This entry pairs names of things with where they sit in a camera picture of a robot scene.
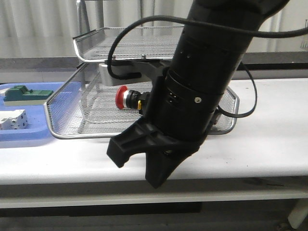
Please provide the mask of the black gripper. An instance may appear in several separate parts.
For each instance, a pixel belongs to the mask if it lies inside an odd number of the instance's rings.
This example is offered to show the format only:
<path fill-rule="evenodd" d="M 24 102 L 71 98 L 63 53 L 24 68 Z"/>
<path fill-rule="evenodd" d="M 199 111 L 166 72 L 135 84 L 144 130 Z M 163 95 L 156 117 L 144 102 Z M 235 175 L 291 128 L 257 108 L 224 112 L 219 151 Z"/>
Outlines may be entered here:
<path fill-rule="evenodd" d="M 199 150 L 228 85 L 221 74 L 181 74 L 164 69 L 147 74 L 153 89 L 143 117 L 112 137 L 108 157 L 118 168 L 132 155 L 146 153 L 145 179 L 160 187 L 188 156 Z M 169 150 L 163 141 L 177 142 Z"/>

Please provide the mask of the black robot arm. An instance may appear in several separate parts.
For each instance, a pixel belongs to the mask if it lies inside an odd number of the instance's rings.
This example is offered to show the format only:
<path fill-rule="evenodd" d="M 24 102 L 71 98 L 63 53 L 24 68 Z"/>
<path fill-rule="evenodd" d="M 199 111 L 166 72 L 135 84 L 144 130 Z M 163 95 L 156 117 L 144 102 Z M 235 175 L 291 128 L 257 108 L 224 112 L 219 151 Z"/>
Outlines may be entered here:
<path fill-rule="evenodd" d="M 112 161 L 122 167 L 132 155 L 145 153 L 146 180 L 161 186 L 205 141 L 251 40 L 251 35 L 185 26 L 170 67 L 153 81 L 142 117 L 110 139 Z"/>

